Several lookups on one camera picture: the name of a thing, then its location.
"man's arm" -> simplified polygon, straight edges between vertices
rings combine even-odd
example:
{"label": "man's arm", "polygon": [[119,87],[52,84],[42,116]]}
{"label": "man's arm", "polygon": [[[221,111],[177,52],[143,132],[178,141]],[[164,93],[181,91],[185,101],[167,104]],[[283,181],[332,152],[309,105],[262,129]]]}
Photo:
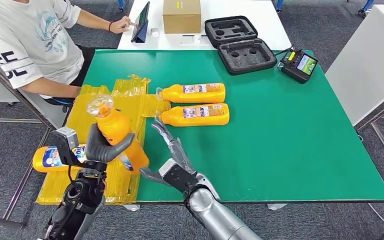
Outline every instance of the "man's arm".
{"label": "man's arm", "polygon": [[57,98],[75,98],[79,95],[80,87],[65,85],[56,81],[41,77],[21,87],[22,90]]}
{"label": "man's arm", "polygon": [[69,0],[53,0],[53,9],[65,28],[71,28],[74,24],[78,23],[87,28],[101,29],[120,34],[129,30],[130,25],[135,25],[127,16],[111,23],[80,9],[76,5],[72,5]]}
{"label": "man's arm", "polygon": [[104,20],[98,16],[93,15],[90,12],[81,10],[78,15],[77,23],[91,29],[102,29],[109,30],[112,33],[120,34],[129,30],[130,25],[136,25],[131,22],[127,16],[122,19],[111,23],[110,21]]}
{"label": "man's arm", "polygon": [[60,98],[75,98],[80,87],[44,78],[13,32],[0,24],[0,67],[14,89]]}

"robotic arm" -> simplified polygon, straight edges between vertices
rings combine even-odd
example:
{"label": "robotic arm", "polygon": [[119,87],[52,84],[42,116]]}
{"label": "robotic arm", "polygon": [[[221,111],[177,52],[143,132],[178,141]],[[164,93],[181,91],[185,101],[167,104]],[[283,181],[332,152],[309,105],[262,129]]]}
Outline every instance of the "robotic arm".
{"label": "robotic arm", "polygon": [[61,162],[82,167],[75,180],[64,191],[62,202],[48,222],[45,240],[80,240],[89,230],[96,215],[104,206],[107,162],[113,160],[132,143],[130,133],[115,146],[108,144],[96,124],[92,124],[87,139],[87,160],[81,163],[71,149],[79,145],[76,132],[62,127],[53,132],[58,138],[58,154]]}
{"label": "robotic arm", "polygon": [[[158,172],[143,167],[140,174],[148,180],[179,190],[188,211],[215,240],[261,240],[230,209],[219,202],[220,197],[208,178],[192,167],[180,140],[174,139],[158,118],[152,127],[163,137],[171,158]],[[82,169],[66,188],[62,202],[48,222],[44,239],[38,240],[80,240],[104,205],[107,162],[130,146],[134,134],[130,133],[122,142],[111,146],[97,125],[93,124],[87,140],[87,160],[83,163],[71,151],[79,145],[76,132],[63,127],[55,131],[55,134],[60,138],[57,147],[61,162]]]}
{"label": "robotic arm", "polygon": [[180,140],[174,139],[158,118],[155,118],[152,127],[164,138],[171,158],[158,172],[141,168],[141,175],[179,190],[183,194],[186,208],[215,240],[261,240],[230,209],[219,202],[220,197],[209,179],[193,169]]}

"yellow plastic bag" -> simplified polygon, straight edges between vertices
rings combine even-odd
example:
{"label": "yellow plastic bag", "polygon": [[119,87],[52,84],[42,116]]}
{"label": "yellow plastic bag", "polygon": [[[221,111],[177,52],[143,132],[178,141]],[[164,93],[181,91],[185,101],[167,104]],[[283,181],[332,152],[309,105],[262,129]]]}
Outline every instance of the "yellow plastic bag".
{"label": "yellow plastic bag", "polygon": [[[145,140],[146,119],[154,117],[156,112],[170,109],[168,101],[157,101],[155,95],[148,95],[149,79],[130,75],[130,79],[117,79],[111,96],[114,107],[128,116],[131,120],[132,131],[143,146]],[[79,144],[85,144],[91,124],[95,118],[86,112],[87,104],[98,94],[110,94],[106,86],[92,87],[84,85],[76,98],[66,126],[77,132]],[[72,170],[75,178],[78,170]],[[140,177],[131,175],[119,160],[113,160],[107,166],[106,190],[104,192],[106,204],[124,205],[136,201]],[[70,183],[66,171],[50,172],[46,175],[36,203],[43,205],[57,205],[62,201],[64,190]]]}

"white t-shirt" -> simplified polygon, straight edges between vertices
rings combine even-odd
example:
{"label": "white t-shirt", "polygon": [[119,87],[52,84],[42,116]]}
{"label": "white t-shirt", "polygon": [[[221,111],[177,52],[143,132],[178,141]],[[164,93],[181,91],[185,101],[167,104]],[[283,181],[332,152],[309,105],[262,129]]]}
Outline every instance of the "white t-shirt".
{"label": "white t-shirt", "polygon": [[0,0],[0,67],[14,89],[42,77],[69,85],[79,75],[85,59],[65,28],[80,10],[69,0]]}

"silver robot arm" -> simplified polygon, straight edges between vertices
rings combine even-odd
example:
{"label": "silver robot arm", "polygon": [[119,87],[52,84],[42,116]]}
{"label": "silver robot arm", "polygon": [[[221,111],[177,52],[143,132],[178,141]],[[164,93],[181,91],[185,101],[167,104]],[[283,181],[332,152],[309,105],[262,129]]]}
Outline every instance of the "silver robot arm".
{"label": "silver robot arm", "polygon": [[189,204],[215,240],[261,240],[229,208],[217,201],[208,189],[194,191],[189,197]]}
{"label": "silver robot arm", "polygon": [[193,169],[180,140],[174,139],[158,118],[155,118],[152,127],[164,138],[171,158],[158,172],[141,168],[142,176],[179,190],[186,208],[215,240],[261,240],[238,216],[219,202],[220,197],[208,178]]}

